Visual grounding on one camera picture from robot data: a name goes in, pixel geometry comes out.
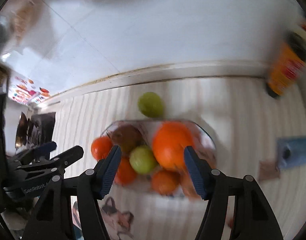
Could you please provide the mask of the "blue smartphone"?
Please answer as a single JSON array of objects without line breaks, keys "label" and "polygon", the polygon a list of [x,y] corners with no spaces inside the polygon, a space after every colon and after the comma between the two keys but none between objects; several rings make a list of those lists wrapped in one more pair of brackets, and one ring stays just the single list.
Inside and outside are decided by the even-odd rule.
[{"label": "blue smartphone", "polygon": [[306,165],[306,136],[285,137],[277,140],[279,170]]}]

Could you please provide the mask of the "black gas stove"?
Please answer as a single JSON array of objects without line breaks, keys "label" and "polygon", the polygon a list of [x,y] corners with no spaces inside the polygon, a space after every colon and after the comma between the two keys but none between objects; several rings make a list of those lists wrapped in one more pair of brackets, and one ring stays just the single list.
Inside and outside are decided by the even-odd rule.
[{"label": "black gas stove", "polygon": [[16,131],[15,148],[32,148],[51,142],[55,126],[55,112],[34,114],[30,118],[22,112]]}]

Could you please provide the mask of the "soy sauce bottle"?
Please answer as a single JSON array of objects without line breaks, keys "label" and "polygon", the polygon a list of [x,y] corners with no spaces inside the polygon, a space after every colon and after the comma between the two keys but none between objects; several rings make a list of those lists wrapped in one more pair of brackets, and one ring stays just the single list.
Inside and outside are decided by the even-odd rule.
[{"label": "soy sauce bottle", "polygon": [[306,31],[288,31],[266,78],[267,93],[275,99],[282,96],[305,70]]}]

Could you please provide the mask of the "colourful wall sticker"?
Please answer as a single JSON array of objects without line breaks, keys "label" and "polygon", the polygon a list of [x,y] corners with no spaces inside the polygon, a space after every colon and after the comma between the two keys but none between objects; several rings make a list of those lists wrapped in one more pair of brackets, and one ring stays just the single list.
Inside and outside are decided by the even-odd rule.
[{"label": "colourful wall sticker", "polygon": [[8,98],[22,105],[40,104],[50,97],[49,90],[21,75],[10,78]]}]

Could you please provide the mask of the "small orange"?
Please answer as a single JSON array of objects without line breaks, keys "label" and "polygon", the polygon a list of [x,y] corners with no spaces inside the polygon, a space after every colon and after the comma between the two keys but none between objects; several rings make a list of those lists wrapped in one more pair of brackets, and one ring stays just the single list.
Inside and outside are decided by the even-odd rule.
[{"label": "small orange", "polygon": [[94,139],[91,145],[91,153],[96,161],[101,159],[105,159],[111,148],[113,147],[113,143],[108,136],[98,137]]},{"label": "small orange", "polygon": [[114,178],[114,182],[118,185],[125,186],[133,183],[136,178],[137,173],[130,165],[129,159],[122,157]]}]

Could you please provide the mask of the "red cherry tomato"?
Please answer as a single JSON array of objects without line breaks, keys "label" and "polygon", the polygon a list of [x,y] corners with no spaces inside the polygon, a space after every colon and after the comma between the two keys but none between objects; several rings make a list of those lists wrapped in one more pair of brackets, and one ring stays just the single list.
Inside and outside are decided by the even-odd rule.
[{"label": "red cherry tomato", "polygon": [[233,224],[234,224],[234,218],[231,217],[228,221],[227,221],[227,226],[232,229],[233,228]]}]

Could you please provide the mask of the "brown apple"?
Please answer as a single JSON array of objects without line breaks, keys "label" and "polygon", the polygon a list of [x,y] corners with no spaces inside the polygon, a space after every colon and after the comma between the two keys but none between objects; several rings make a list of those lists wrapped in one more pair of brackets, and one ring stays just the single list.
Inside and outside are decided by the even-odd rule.
[{"label": "brown apple", "polygon": [[111,134],[114,145],[121,149],[122,156],[128,157],[131,151],[143,143],[140,131],[132,125],[123,125],[114,130]]},{"label": "brown apple", "polygon": [[195,187],[193,185],[190,174],[187,170],[180,172],[180,185],[183,191],[183,194],[189,199],[201,199],[197,194]]}]

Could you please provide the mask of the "large orange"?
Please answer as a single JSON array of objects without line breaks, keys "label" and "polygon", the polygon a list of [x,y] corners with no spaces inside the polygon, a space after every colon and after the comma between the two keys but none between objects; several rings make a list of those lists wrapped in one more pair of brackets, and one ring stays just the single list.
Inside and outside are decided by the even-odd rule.
[{"label": "large orange", "polygon": [[194,138],[188,127],[178,121],[162,122],[152,141],[152,151],[160,166],[169,171],[186,169],[184,149],[195,147]]}]

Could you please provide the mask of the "dark orange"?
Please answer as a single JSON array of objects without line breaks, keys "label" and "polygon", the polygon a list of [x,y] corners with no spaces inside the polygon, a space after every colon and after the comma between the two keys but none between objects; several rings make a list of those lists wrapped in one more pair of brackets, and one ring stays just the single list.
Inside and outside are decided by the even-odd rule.
[{"label": "dark orange", "polygon": [[167,170],[160,170],[152,176],[151,188],[160,195],[171,195],[180,184],[180,174]]}]

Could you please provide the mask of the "brown card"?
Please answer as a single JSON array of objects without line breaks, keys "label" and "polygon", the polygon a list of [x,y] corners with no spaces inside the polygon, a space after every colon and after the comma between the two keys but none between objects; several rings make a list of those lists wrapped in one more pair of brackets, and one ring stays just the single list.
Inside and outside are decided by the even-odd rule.
[{"label": "brown card", "polygon": [[280,179],[280,170],[276,161],[261,161],[259,163],[258,181]]}]

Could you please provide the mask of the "floral oval ceramic plate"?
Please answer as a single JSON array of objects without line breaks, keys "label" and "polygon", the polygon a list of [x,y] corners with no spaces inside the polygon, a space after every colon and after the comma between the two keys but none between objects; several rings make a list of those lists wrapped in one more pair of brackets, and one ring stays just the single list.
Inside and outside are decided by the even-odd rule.
[{"label": "floral oval ceramic plate", "polygon": [[184,163],[184,149],[216,167],[214,140],[189,120],[122,120],[102,133],[122,148],[122,168],[114,183],[141,193],[195,198],[197,194]]}]

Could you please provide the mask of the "green apple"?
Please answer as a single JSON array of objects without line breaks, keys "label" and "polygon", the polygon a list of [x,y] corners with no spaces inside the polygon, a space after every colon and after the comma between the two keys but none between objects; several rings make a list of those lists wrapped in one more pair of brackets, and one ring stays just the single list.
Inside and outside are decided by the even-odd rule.
[{"label": "green apple", "polygon": [[129,162],[138,174],[149,174],[158,165],[152,150],[147,145],[134,148],[130,153]]},{"label": "green apple", "polygon": [[164,114],[164,103],[154,92],[142,94],[137,101],[139,111],[149,118],[161,118]]}]

